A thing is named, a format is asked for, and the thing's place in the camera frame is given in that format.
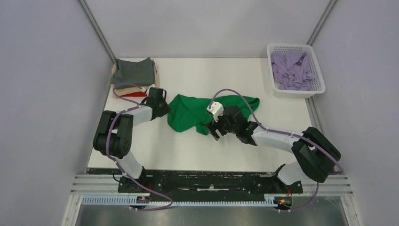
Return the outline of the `green t-shirt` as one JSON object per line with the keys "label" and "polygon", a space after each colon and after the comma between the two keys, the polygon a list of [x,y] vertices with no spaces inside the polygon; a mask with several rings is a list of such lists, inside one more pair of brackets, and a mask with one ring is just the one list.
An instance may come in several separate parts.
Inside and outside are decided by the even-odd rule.
{"label": "green t-shirt", "polygon": [[[238,106],[246,119],[252,114],[245,102],[237,95],[221,96],[215,99],[225,107]],[[208,135],[206,127],[213,120],[207,111],[210,98],[187,97],[177,95],[169,103],[168,125],[176,132],[184,132],[194,127],[199,134]]]}

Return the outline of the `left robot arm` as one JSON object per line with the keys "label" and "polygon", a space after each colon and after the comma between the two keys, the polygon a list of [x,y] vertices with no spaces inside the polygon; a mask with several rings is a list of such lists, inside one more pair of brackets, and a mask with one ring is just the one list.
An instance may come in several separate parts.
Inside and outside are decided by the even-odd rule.
{"label": "left robot arm", "polygon": [[168,114],[171,107],[166,102],[167,92],[162,88],[149,88],[149,94],[135,107],[120,112],[102,112],[93,139],[93,148],[115,162],[130,179],[130,186],[137,192],[144,191],[148,179],[142,176],[144,167],[131,152],[133,127]]}

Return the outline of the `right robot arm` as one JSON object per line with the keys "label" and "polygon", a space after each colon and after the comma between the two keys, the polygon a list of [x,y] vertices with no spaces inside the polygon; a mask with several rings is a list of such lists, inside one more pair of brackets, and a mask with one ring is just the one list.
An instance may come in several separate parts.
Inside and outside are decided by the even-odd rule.
{"label": "right robot arm", "polygon": [[231,133],[244,144],[277,148],[295,156],[295,162],[274,172],[271,184],[277,192],[303,179],[325,182],[341,159],[341,153],[317,128],[284,131],[265,127],[247,120],[237,106],[224,107],[219,102],[207,107],[207,112],[213,119],[206,127],[215,140]]}

